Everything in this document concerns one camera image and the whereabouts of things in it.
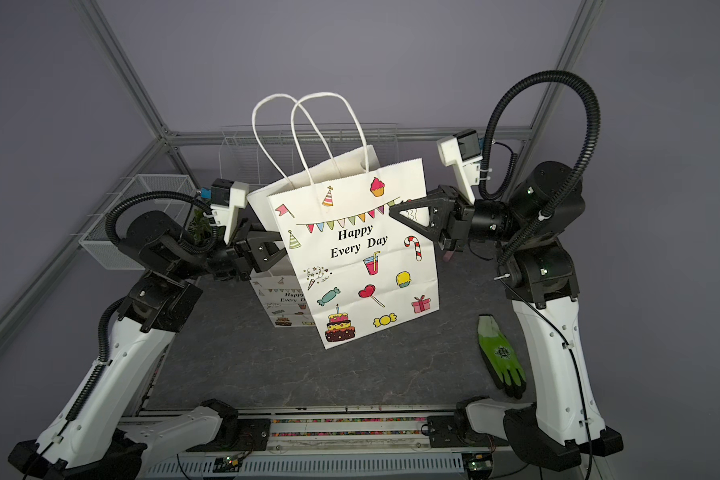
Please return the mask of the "large white party paper bag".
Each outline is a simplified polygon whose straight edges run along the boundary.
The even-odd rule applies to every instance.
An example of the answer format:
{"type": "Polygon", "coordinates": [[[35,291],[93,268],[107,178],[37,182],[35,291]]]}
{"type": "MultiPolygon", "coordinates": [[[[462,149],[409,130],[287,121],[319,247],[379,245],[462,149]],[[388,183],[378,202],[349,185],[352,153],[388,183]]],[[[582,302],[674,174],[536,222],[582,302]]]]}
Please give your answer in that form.
{"type": "Polygon", "coordinates": [[[425,193],[421,160],[381,167],[362,138],[249,195],[262,225],[281,234],[325,348],[439,309],[432,241],[389,216],[425,193]]]}

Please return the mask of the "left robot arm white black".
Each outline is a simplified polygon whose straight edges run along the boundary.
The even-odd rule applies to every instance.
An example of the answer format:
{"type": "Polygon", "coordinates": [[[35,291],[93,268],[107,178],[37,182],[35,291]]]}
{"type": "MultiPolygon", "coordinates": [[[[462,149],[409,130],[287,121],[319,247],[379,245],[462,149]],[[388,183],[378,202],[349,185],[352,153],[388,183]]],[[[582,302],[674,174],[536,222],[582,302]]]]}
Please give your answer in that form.
{"type": "Polygon", "coordinates": [[[8,460],[24,478],[134,479],[183,451],[242,443],[237,410],[215,399],[147,427],[128,429],[120,421],[189,319],[202,294],[199,277],[245,282],[284,258],[278,233],[240,217],[248,192],[244,183],[219,179],[208,196],[150,191],[121,201],[106,214],[108,239],[144,273],[102,314],[97,358],[74,396],[38,438],[11,451],[8,460]],[[158,210],[135,218],[120,236],[119,218],[152,200],[190,205],[208,221],[209,236],[196,241],[158,210]]]}

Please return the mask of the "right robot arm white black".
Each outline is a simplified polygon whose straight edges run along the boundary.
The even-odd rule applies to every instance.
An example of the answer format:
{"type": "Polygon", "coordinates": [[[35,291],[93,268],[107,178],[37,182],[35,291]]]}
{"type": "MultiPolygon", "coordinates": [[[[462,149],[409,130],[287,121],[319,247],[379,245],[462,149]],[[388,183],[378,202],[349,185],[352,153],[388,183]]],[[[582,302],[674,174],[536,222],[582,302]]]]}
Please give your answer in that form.
{"type": "Polygon", "coordinates": [[[535,399],[521,402],[526,381],[500,360],[504,338],[490,316],[480,320],[481,354],[508,402],[473,399],[458,408],[465,431],[500,438],[524,463],[561,472],[591,469],[598,457],[620,452],[623,439],[609,427],[590,386],[579,331],[580,287],[574,261],[560,235],[585,209],[583,175],[595,152],[600,107],[590,85],[565,70],[531,74],[513,85],[494,108],[486,130],[465,130],[438,143],[441,161],[457,169],[458,185],[394,205],[390,215],[444,253],[492,242],[497,280],[520,323],[531,363],[535,399]],[[570,88],[585,112],[585,134],[573,165],[538,164],[516,181],[510,161],[496,189],[488,186],[496,130],[509,104],[538,84],[570,88]]]}

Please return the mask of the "small white party paper bag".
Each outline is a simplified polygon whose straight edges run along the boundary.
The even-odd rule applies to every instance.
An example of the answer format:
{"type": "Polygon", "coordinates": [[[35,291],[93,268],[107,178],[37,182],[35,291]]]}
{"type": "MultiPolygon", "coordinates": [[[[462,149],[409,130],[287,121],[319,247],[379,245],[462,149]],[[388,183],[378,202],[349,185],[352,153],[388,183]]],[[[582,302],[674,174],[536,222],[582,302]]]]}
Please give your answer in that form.
{"type": "Polygon", "coordinates": [[[293,273],[253,273],[250,283],[275,328],[314,327],[300,283],[293,273]]]}

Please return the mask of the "potted plant with pink flower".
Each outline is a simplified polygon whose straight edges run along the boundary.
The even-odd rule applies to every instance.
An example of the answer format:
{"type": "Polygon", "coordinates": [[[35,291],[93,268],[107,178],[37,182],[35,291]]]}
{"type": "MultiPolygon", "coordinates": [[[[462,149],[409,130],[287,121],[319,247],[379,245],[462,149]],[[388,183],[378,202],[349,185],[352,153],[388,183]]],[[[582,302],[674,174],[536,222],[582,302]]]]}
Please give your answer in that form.
{"type": "Polygon", "coordinates": [[[210,220],[198,208],[192,210],[192,214],[186,221],[185,230],[188,232],[192,243],[196,246],[206,243],[213,232],[210,220]]]}

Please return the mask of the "green black work glove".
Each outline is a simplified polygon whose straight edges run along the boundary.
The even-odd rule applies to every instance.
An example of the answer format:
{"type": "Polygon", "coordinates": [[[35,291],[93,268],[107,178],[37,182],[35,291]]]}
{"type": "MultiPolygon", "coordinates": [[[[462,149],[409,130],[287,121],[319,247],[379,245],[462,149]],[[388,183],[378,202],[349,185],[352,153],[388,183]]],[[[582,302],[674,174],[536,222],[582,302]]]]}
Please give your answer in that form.
{"type": "Polygon", "coordinates": [[[527,388],[525,372],[492,315],[479,316],[477,335],[481,357],[495,386],[510,398],[521,399],[527,388]]]}

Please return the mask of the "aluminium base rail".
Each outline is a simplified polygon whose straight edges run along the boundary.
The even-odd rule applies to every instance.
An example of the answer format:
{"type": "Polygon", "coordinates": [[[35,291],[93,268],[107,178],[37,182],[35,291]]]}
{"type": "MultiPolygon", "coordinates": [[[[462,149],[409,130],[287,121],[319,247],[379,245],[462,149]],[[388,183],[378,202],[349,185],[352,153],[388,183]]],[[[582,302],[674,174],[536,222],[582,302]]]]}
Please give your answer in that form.
{"type": "Polygon", "coordinates": [[[198,446],[145,479],[583,479],[520,460],[449,406],[247,408],[233,445],[198,446]]]}

